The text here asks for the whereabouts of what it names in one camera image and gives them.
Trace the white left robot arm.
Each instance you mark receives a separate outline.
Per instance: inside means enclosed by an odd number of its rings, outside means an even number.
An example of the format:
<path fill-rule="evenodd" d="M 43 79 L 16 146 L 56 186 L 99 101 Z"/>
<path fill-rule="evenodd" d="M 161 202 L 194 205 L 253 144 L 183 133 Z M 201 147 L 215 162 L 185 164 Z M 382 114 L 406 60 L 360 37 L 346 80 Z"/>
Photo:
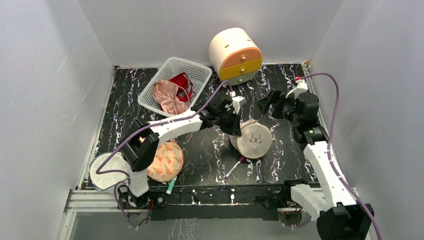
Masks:
<path fill-rule="evenodd" d="M 141 209 L 149 203 L 148 167 L 161 144 L 213 126 L 230 136 L 240 137 L 241 109 L 246 102 L 245 97 L 237 96 L 234 91 L 219 92 L 193 110 L 158 121 L 141 123 L 136 120 L 116 149 L 128 170 L 127 200 L 130 204 Z"/>

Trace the white mesh laundry bag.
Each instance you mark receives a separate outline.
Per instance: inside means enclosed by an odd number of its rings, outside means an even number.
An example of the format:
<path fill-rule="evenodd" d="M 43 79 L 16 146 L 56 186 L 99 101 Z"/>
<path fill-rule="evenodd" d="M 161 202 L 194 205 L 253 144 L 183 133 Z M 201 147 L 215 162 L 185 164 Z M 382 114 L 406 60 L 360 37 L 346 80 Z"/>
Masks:
<path fill-rule="evenodd" d="M 241 136 L 230 135 L 229 140 L 238 152 L 248 159 L 259 159 L 271 148 L 271 130 L 257 120 L 250 119 L 240 124 Z"/>

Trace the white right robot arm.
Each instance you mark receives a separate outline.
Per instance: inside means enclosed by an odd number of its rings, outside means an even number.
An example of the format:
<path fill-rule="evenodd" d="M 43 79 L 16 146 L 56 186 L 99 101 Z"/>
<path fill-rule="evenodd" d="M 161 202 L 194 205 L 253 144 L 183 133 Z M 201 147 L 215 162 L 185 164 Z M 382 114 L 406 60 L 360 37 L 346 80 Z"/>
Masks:
<path fill-rule="evenodd" d="M 295 95 L 272 90 L 257 102 L 262 114 L 271 105 L 272 117 L 293 124 L 294 139 L 314 169 L 323 194 L 316 194 L 305 180 L 286 180 L 282 202 L 288 207 L 300 205 L 315 221 L 322 240 L 364 240 L 374 210 L 369 203 L 360 204 L 353 190 L 343 183 L 345 179 L 332 160 L 330 137 L 319 123 L 319 98 L 308 91 Z"/>

